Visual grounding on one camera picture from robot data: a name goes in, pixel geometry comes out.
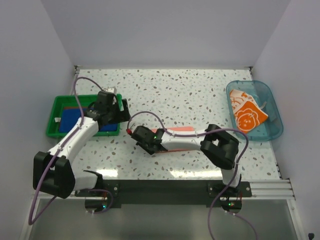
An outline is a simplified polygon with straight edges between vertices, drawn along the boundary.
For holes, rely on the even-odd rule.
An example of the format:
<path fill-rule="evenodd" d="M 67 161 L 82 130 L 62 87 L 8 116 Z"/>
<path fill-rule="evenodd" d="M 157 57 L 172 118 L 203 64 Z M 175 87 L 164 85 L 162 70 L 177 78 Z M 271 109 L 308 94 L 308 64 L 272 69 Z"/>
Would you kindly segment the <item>blue towel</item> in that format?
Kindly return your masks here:
<path fill-rule="evenodd" d="M 60 133 L 68 133 L 78 119 L 81 117 L 81 112 L 78 109 L 67 109 L 62 111 L 59 129 Z M 118 130 L 118 124 L 104 125 L 99 132 L 116 132 Z"/>

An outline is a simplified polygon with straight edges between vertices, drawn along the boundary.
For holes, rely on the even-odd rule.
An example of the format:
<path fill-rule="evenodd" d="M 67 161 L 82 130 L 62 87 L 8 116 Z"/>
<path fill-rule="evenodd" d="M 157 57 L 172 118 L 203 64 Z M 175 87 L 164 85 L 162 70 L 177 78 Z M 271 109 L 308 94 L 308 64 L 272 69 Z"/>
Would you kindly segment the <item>brown towel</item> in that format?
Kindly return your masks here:
<path fill-rule="evenodd" d="M 82 109 L 83 111 L 85 111 L 88 107 L 76 107 L 76 106 L 64 106 L 62 108 L 62 110 L 80 110 Z"/>

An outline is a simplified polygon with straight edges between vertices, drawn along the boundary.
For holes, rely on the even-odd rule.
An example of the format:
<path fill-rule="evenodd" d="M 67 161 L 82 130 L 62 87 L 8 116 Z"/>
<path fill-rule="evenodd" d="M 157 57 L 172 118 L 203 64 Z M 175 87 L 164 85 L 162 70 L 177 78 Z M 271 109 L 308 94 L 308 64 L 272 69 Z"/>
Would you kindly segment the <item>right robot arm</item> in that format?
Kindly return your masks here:
<path fill-rule="evenodd" d="M 223 192 L 235 196 L 241 190 L 241 174 L 236 170 L 239 153 L 239 140 L 210 124 L 200 131 L 176 131 L 158 128 L 156 131 L 139 125 L 135 130 L 126 132 L 136 141 L 136 145 L 153 155 L 175 151 L 200 151 L 222 173 Z"/>

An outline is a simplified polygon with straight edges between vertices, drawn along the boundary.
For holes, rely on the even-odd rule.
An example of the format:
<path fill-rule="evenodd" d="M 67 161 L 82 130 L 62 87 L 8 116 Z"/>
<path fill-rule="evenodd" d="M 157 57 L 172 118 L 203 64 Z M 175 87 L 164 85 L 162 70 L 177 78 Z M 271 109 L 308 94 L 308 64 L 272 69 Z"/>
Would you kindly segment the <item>pink panda towel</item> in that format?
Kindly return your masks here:
<path fill-rule="evenodd" d="M 169 127 L 168 130 L 170 132 L 182 132 L 183 134 L 189 134 L 190 132 L 194 132 L 195 129 L 192 126 L 180 126 L 180 127 Z M 186 152 L 186 151 L 195 151 L 197 150 L 196 148 L 172 148 L 169 149 L 168 151 L 164 150 L 159 150 L 156 151 L 155 154 L 162 154 L 162 153 L 174 153 L 174 152 Z"/>

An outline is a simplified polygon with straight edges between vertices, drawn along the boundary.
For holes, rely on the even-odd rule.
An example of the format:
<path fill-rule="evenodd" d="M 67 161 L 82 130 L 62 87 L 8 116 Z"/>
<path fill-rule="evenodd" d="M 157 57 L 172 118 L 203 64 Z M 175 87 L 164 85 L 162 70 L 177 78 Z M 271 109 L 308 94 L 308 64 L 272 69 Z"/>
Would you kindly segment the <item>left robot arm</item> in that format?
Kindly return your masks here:
<path fill-rule="evenodd" d="M 62 199 L 73 191 L 85 189 L 92 196 L 101 195 L 104 190 L 102 175 L 90 170 L 75 171 L 72 163 L 100 129 L 127 122 L 130 117 L 127 100 L 118 100 L 114 87 L 101 90 L 94 102 L 80 110 L 80 118 L 57 145 L 34 156 L 33 189 Z"/>

